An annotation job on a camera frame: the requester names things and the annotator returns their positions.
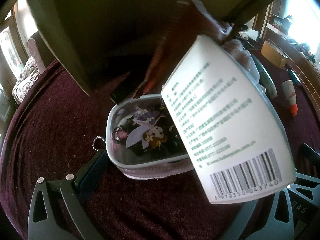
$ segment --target black metal frame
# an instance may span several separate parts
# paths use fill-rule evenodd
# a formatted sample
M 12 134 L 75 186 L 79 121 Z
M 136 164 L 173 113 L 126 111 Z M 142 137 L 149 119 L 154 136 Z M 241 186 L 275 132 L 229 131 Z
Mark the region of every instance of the black metal frame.
M 91 223 L 80 202 L 91 197 L 109 164 L 107 152 L 99 150 L 75 175 L 69 174 L 64 179 L 55 181 L 39 178 L 30 205 L 28 239 L 78 239 L 64 227 L 64 218 L 58 212 L 60 208 L 56 202 L 59 198 L 63 198 L 73 223 L 83 239 L 105 239 Z
M 85 214 L 81 202 L 91 197 L 109 164 L 107 152 L 99 150 L 92 160 L 83 165 L 75 175 L 69 174 L 64 179 L 56 181 L 46 181 L 45 178 L 39 178 L 29 211 L 28 239 L 78 239 L 64 228 L 64 218 L 58 213 L 60 208 L 55 202 L 58 198 L 63 198 L 68 212 L 84 240 L 105 239 Z M 297 180 L 290 185 L 289 189 L 284 188 L 272 195 L 270 213 L 259 230 L 248 236 L 243 236 L 244 229 L 257 207 L 258 200 L 253 200 L 243 204 L 231 226 L 220 240 L 263 240 L 275 237 L 293 239 L 297 236 L 298 239 L 307 239 L 304 236 L 304 232 L 307 231 L 304 230 L 305 228 L 298 233 L 294 231 L 294 218 L 305 224 L 312 224 L 313 220 L 319 217 L 320 179 L 300 173 L 296 173 L 296 176 Z M 279 210 L 284 219 L 277 215 Z

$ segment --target dark red carpet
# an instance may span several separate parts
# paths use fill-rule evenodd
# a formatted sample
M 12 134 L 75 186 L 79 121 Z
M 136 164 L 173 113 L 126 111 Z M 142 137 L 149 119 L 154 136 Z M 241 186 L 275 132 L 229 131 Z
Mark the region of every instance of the dark red carpet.
M 270 72 L 272 78 L 288 79 L 285 72 L 278 71 Z M 108 113 L 114 105 L 108 95 L 122 79 L 114 79 L 88 97 L 55 61 L 19 106 L 1 153 L 0 201 L 24 239 L 37 178 L 61 179 L 92 158 L 92 140 L 97 135 L 105 136 Z M 320 149 L 319 126 L 301 89 L 297 97 L 300 110 L 294 118 L 278 101 L 273 103 L 286 127 L 298 169 L 314 175 L 314 170 L 298 157 L 297 149 L 303 142 Z M 92 199 L 84 205 L 105 237 L 188 240 L 214 239 L 228 227 L 239 207 L 210 205 L 194 171 L 137 181 L 115 166 L 108 169 Z

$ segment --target barcode number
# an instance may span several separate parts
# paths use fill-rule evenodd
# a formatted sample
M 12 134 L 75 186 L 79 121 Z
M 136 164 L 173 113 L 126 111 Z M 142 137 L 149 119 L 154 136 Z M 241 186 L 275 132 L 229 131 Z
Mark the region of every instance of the barcode number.
M 262 191 L 282 181 L 276 156 L 268 151 L 231 168 L 210 174 L 218 198 L 239 197 Z

